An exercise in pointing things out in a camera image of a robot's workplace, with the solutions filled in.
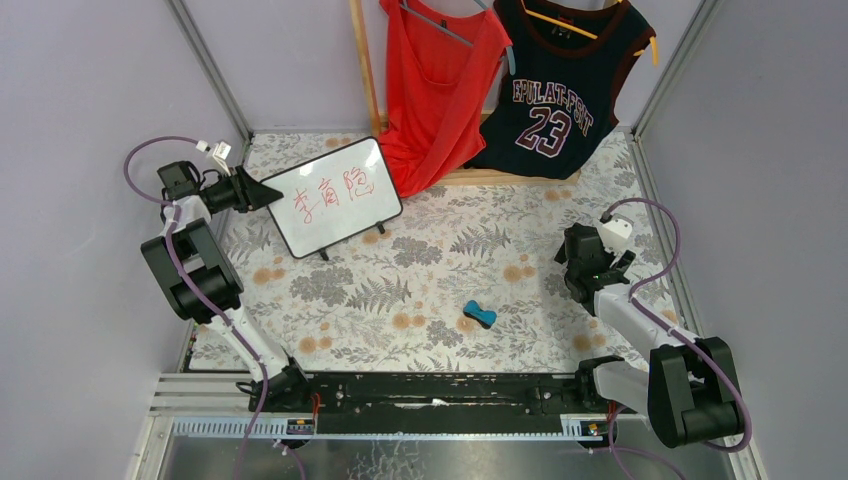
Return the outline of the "white whiteboard black frame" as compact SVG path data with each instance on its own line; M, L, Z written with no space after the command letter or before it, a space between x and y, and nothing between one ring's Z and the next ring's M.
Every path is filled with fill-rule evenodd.
M376 138L345 147L261 181L283 194L267 206L295 259L326 249L368 229L384 229L403 206Z

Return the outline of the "blue black whiteboard eraser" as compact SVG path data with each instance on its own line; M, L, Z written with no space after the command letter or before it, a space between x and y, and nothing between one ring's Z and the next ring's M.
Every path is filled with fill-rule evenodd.
M470 300L463 307L463 314L475 320L486 330L491 329L497 321L497 313L493 310L484 309L477 301Z

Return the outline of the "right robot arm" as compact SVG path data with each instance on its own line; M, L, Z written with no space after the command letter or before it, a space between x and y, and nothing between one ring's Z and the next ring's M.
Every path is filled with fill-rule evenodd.
M669 448L740 435L746 427L733 356L718 337L679 329L649 307L638 307L625 273L635 258L613 245L631 232L625 220L601 228L567 228L555 256L571 298L622 335L648 362L645 371L611 355L580 362L581 401L607 402L647 416Z

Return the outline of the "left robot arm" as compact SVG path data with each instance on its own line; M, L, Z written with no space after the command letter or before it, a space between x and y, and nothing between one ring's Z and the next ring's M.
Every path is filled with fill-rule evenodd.
M211 185L204 185L188 161L157 173L163 183L164 230L140 250L169 305L179 318L218 334L248 368L250 380L236 387L249 395L250 411L305 406L310 397L305 373L243 305L243 283L210 227L216 213L249 213L282 199L282 192L241 166Z

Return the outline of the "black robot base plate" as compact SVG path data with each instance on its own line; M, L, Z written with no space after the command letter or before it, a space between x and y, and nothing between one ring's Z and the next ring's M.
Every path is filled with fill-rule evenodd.
M609 401L590 391L587 379L572 374L309 372L306 378L310 397L305 406L260 412L445 426L449 421L499 425L556 415L604 421L612 411Z

